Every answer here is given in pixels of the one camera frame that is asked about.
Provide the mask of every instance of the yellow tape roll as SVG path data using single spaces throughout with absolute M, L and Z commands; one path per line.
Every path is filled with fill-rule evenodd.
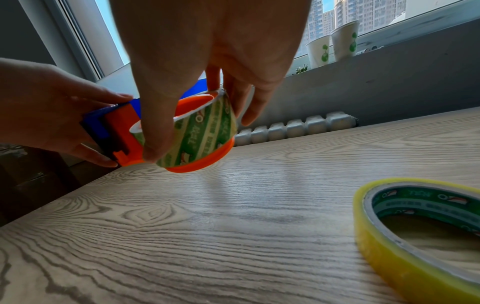
M 446 182 L 391 178 L 353 198 L 356 242 L 374 270 L 414 304 L 479 304 L 480 275 L 454 267 L 400 239 L 380 218 L 413 214 L 480 236 L 480 190 Z

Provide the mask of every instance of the wood grain surface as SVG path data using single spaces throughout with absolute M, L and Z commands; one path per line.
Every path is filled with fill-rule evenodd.
M 121 168 L 0 228 L 0 302 L 405 303 L 357 251 L 354 192 L 479 172 L 478 108 L 235 147 L 190 174 Z M 479 270 L 478 240 L 388 221 Z

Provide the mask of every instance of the paper cup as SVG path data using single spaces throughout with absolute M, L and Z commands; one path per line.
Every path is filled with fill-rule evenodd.
M 333 52 L 336 61 L 353 57 L 357 53 L 359 25 L 359 21 L 353 21 L 335 29 L 331 33 Z
M 223 89 L 181 99 L 173 121 L 173 145 L 156 163 L 168 171 L 200 170 L 224 157 L 234 146 L 237 119 Z M 130 128 L 130 133 L 144 145 L 140 121 Z
M 320 37 L 306 45 L 310 68 L 318 68 L 329 63 L 330 35 Z

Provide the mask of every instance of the white paper cup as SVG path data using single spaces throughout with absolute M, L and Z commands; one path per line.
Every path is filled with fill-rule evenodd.
M 336 61 L 353 57 L 357 53 L 359 25 L 359 21 L 353 21 L 335 29 L 331 33 L 333 52 Z
M 329 63 L 330 35 L 320 37 L 306 45 L 310 68 L 318 68 Z

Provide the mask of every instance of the packing tape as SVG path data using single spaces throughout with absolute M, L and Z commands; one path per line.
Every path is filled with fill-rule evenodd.
M 447 182 L 392 178 L 369 183 L 353 198 L 356 242 L 373 269 L 414 304 L 478 304 L 480 275 L 411 246 L 380 221 L 419 215 L 480 236 L 480 190 Z
M 213 96 L 212 100 L 174 118 L 173 145 L 156 163 L 158 166 L 172 168 L 190 164 L 212 154 L 235 136 L 237 119 L 223 89 L 185 100 L 209 96 Z M 130 133 L 144 145 L 140 121 L 130 128 Z

